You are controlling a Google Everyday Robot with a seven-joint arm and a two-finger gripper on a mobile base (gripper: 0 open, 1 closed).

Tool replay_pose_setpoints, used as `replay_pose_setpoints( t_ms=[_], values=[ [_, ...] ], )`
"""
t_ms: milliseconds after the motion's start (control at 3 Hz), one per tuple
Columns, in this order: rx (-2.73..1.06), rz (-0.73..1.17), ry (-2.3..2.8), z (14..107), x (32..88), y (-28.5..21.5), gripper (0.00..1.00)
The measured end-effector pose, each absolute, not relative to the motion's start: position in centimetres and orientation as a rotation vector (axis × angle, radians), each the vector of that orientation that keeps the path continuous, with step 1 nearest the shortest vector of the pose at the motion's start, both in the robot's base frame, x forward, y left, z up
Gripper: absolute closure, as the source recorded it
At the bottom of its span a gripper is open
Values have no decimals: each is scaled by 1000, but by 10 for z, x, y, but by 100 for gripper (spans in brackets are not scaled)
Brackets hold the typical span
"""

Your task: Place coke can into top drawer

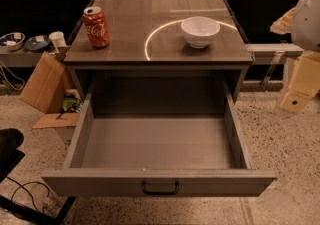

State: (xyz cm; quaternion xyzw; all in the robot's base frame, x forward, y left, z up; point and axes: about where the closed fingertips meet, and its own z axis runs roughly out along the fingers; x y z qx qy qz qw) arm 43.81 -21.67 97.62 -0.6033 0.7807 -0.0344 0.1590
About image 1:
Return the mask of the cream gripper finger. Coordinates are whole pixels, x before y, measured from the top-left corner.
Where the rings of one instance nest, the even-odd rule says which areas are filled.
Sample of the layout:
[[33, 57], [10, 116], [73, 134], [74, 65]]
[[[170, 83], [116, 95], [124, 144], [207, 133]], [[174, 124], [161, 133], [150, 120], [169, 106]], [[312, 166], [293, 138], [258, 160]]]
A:
[[302, 111], [320, 91], [320, 52], [304, 51], [295, 61], [289, 85], [279, 107], [288, 113]]
[[275, 22], [272, 23], [270, 27], [270, 31], [276, 34], [284, 35], [290, 33], [290, 26], [292, 23], [292, 19], [294, 16], [295, 9], [292, 8], [287, 11], [283, 16], [277, 19]]

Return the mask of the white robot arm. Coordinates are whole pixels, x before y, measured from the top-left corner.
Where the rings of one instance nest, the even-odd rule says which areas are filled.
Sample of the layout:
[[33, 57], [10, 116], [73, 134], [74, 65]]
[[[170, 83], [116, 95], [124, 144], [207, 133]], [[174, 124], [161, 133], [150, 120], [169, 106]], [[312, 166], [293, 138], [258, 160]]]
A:
[[292, 43], [303, 49], [279, 101], [281, 110], [295, 114], [320, 91], [320, 0], [299, 0], [271, 25], [270, 31], [289, 33]]

